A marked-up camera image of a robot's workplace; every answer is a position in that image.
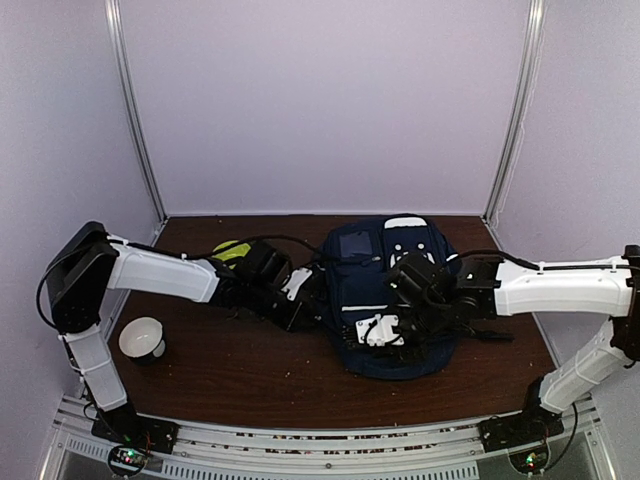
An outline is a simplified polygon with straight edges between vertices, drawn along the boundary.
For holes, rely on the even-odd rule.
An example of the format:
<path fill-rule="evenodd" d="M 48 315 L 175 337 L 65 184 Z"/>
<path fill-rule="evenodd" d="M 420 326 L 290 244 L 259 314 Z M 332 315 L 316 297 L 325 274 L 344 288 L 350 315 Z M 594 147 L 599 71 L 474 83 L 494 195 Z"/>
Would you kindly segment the navy blue backpack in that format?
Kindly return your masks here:
<path fill-rule="evenodd" d="M 327 337 L 345 368 L 368 378 L 404 381 L 443 370 L 449 358 L 401 358 L 401 346 L 368 347 L 356 339 L 355 323 L 375 314 L 397 315 L 408 305 L 387 283 L 394 254 L 421 252 L 437 264 L 459 254 L 429 220 L 413 214 L 373 217 L 334 228 L 314 260 L 324 281 L 318 310 Z M 459 338 L 511 342 L 513 334 L 480 330 L 475 319 L 462 326 Z"/>

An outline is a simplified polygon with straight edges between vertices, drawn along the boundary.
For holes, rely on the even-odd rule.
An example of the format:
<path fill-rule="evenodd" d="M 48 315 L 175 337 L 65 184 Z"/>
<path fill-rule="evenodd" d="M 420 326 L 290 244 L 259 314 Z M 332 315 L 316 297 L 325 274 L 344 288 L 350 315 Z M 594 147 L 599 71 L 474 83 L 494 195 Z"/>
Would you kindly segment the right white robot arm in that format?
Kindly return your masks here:
<path fill-rule="evenodd" d="M 573 357 L 534 382 L 513 419 L 519 440 L 535 440 L 582 395 L 639 361 L 639 248 L 591 261 L 531 262 L 497 250 L 455 254 L 437 264 L 426 254 L 390 260 L 387 283 L 438 332 L 475 319 L 525 313 L 606 316 L 598 333 Z"/>

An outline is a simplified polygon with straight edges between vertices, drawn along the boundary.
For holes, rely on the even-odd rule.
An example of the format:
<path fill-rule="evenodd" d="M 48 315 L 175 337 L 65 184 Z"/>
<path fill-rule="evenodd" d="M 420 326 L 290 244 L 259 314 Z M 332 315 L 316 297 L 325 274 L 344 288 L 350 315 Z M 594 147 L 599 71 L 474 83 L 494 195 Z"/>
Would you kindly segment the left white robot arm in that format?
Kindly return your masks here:
<path fill-rule="evenodd" d="M 152 366 L 114 354 L 138 411 L 180 421 L 256 428 L 319 429 L 332 420 L 322 367 L 328 344 L 313 330 L 286 333 L 245 306 L 224 308 L 178 297 L 130 292 L 115 324 L 136 317 L 163 323 L 169 347 Z"/>

